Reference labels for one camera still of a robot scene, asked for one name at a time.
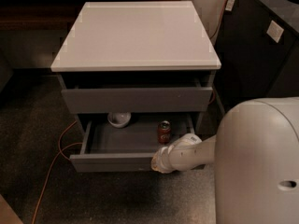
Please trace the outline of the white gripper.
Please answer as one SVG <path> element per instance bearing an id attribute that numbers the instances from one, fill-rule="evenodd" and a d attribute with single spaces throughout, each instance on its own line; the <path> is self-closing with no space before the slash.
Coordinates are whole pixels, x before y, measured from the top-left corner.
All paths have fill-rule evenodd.
<path id="1" fill-rule="evenodd" d="M 162 174 L 170 174 L 174 171 L 169 164 L 168 148 L 160 148 L 153 156 L 151 160 L 151 169 Z"/>

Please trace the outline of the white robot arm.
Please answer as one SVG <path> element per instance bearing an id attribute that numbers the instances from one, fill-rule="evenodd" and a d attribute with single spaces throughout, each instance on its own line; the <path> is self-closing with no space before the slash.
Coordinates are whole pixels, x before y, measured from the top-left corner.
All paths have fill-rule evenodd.
<path id="1" fill-rule="evenodd" d="M 299 224 L 299 98 L 243 102 L 203 141 L 187 133 L 153 156 L 163 174 L 214 164 L 217 224 Z"/>

